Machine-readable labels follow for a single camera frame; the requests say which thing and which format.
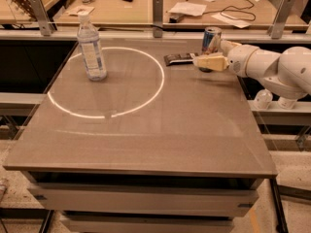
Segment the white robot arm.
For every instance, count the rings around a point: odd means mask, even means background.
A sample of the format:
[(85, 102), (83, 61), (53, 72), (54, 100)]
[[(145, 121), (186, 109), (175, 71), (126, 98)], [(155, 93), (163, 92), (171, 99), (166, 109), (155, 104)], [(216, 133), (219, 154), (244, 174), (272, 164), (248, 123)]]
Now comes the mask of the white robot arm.
[(193, 64), (254, 79), (286, 99), (298, 100), (311, 94), (311, 49), (291, 47), (279, 53), (231, 41), (222, 41), (221, 48), (221, 52), (197, 56)]

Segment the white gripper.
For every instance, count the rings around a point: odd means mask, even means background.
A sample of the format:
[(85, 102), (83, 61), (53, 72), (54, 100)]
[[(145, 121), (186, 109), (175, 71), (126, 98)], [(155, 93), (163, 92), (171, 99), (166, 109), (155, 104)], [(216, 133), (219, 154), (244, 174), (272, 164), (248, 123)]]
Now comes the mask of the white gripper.
[(193, 64), (198, 68), (219, 72), (228, 68), (231, 73), (246, 78), (247, 62), (258, 49), (256, 46), (240, 45), (237, 42), (221, 40), (223, 55), (199, 55), (193, 60)]

